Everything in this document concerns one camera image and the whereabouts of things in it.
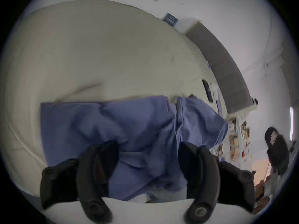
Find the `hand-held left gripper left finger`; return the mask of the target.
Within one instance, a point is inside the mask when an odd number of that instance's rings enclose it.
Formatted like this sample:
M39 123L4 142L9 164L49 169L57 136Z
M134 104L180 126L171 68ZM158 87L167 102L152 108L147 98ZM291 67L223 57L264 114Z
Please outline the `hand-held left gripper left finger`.
M92 222L110 223L112 212L102 198L108 197L109 179L118 160L119 144L110 140L89 147L77 159L68 159L45 168L40 183L42 209L79 200L85 215Z

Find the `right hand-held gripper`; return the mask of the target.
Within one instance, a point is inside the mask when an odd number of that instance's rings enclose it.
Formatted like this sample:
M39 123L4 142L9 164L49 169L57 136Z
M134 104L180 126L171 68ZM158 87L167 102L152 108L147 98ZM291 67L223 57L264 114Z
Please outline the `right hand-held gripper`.
M269 127L265 132L265 142L268 150L267 155L270 164L278 175L283 175L289 165L289 150L284 137L277 129Z

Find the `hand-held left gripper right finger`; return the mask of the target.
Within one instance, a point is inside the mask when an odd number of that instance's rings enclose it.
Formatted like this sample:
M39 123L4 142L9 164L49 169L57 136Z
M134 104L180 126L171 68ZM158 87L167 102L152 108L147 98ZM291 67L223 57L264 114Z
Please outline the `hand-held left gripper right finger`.
M180 143L178 163L187 181L187 199L194 199L185 212L186 223L205 223L218 203L253 213L256 195L251 172L220 162L209 149L189 142Z

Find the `person's right hand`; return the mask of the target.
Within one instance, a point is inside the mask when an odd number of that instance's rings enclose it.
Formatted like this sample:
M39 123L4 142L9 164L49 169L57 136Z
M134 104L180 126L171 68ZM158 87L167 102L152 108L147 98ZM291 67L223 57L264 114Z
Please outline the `person's right hand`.
M261 180L255 186L256 202L253 214L256 215L267 207L273 194L275 179L272 175L268 175L265 180Z

